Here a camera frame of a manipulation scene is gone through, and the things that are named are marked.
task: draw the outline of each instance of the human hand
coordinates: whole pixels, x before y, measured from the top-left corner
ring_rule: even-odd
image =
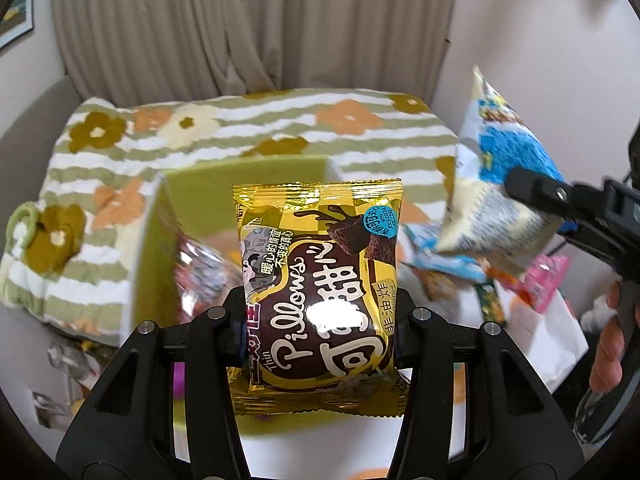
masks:
[[[620,284],[615,283],[607,294],[607,304],[617,308],[620,302]],[[636,323],[640,326],[640,303],[636,304]],[[625,349],[625,338],[618,323],[618,317],[612,317],[600,334],[596,349],[596,359],[591,367],[589,386],[594,392],[609,393],[622,380],[620,356]]]

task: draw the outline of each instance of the green box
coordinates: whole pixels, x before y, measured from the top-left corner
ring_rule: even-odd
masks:
[[[131,280],[131,307],[123,312],[123,338],[144,320],[154,320],[160,326],[176,323],[174,264],[178,226],[194,238],[234,229],[233,184],[337,180],[341,180],[339,170],[329,158],[309,155],[206,162],[159,175],[143,220]]]

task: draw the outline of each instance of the gold snack bag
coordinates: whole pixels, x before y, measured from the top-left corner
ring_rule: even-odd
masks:
[[[406,402],[393,363],[401,181],[234,186],[234,199],[249,352],[246,391],[232,384],[236,404],[253,396],[307,410],[399,415]],[[271,405],[263,413],[274,412]]]

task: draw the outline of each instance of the snack bag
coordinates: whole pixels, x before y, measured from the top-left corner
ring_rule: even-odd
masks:
[[[478,261],[471,256],[442,256],[433,253],[441,227],[439,222],[431,221],[402,226],[414,248],[412,259],[407,263],[417,269],[443,272],[463,280],[484,283],[486,274]]]
[[[540,254],[527,269],[524,286],[532,299],[533,310],[544,314],[569,269],[568,256]]]
[[[457,145],[456,177],[436,250],[485,256],[520,275],[560,227],[561,219],[508,198],[509,170],[522,166],[562,180],[522,119],[474,69],[472,100]]]
[[[488,280],[485,283],[479,283],[474,286],[476,294],[478,295],[478,301],[480,302],[480,309],[482,310],[482,318],[485,321],[493,321],[500,326],[504,326],[504,310],[502,309],[502,303],[500,302],[500,295],[495,288],[494,280]]]
[[[246,391],[232,387],[236,406],[400,415],[401,181],[234,186],[234,199],[249,352]]]

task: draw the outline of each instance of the striped blanket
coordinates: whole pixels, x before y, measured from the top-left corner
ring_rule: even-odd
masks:
[[[158,171],[236,156],[330,155],[347,180],[402,178],[403,214],[419,221],[444,213],[455,143],[405,94],[301,89],[134,109],[89,99],[55,145],[40,199],[10,221],[2,298],[116,344]]]

